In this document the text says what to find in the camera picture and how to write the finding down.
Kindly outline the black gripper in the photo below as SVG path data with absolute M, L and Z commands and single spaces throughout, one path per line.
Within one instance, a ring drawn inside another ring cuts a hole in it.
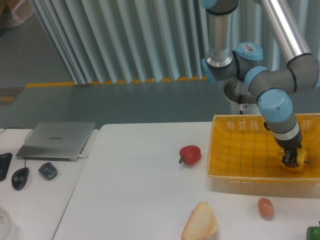
M 292 129 L 287 133 L 274 133 L 276 143 L 286 152 L 282 157 L 282 163 L 285 167 L 299 166 L 298 162 L 298 148 L 302 148 L 302 133 L 300 128 Z

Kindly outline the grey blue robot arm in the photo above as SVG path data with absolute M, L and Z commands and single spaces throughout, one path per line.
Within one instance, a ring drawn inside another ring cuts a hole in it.
M 320 85 L 320 62 L 315 59 L 284 0 L 260 0 L 286 68 L 271 71 L 261 65 L 262 48 L 253 42 L 239 43 L 231 50 L 232 14 L 236 0 L 203 0 L 208 16 L 209 50 L 202 66 L 210 82 L 236 78 L 247 87 L 250 102 L 255 103 L 264 117 L 264 126 L 271 131 L 283 149 L 282 165 L 296 169 L 303 165 L 302 131 L 291 93 L 317 88 Z

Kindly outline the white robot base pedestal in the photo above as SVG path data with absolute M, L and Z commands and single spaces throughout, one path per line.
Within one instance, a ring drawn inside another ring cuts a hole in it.
M 231 115 L 261 114 L 244 81 L 236 77 L 230 78 L 224 85 L 223 92 L 230 103 Z

